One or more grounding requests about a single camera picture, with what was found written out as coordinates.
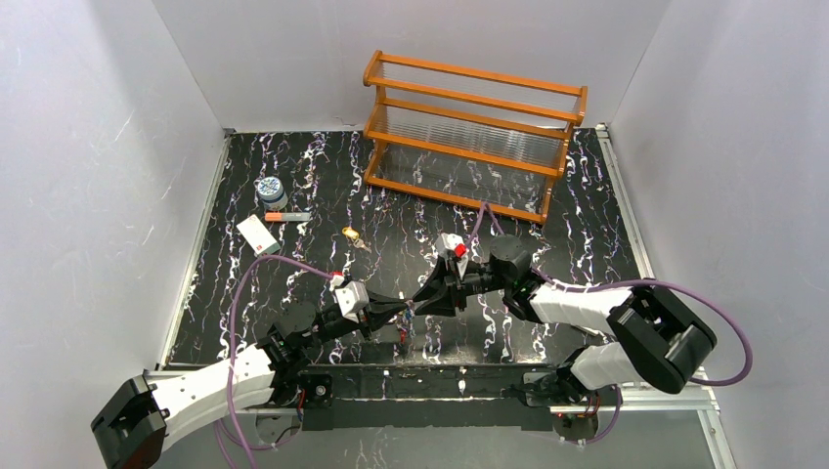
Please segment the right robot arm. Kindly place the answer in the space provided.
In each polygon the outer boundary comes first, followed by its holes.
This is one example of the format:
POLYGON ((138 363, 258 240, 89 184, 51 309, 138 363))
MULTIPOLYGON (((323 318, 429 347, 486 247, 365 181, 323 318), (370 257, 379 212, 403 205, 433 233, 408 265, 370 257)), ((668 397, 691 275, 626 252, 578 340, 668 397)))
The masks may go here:
POLYGON ((539 397, 575 403, 611 385, 645 382, 677 394, 718 344, 716 334, 672 291, 643 285, 576 291, 546 281, 513 235, 499 235, 486 262, 469 258, 454 234, 442 234, 438 259, 414 294, 418 316, 452 317, 470 296, 502 293, 507 311, 520 320, 570 324, 610 336, 601 346, 574 351, 552 373, 522 385, 539 397))

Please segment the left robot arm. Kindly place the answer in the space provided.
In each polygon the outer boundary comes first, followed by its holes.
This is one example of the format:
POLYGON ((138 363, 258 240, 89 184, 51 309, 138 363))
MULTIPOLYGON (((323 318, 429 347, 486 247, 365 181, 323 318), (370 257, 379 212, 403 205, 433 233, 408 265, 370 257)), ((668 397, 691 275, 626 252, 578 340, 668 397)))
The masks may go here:
POLYGON ((366 336, 408 308, 406 301, 370 294, 322 310, 294 303, 257 342, 224 360, 172 378, 125 381, 93 418, 91 431, 108 468, 150 468, 193 431, 242 408, 285 405, 297 394, 312 351, 354 331, 366 336))

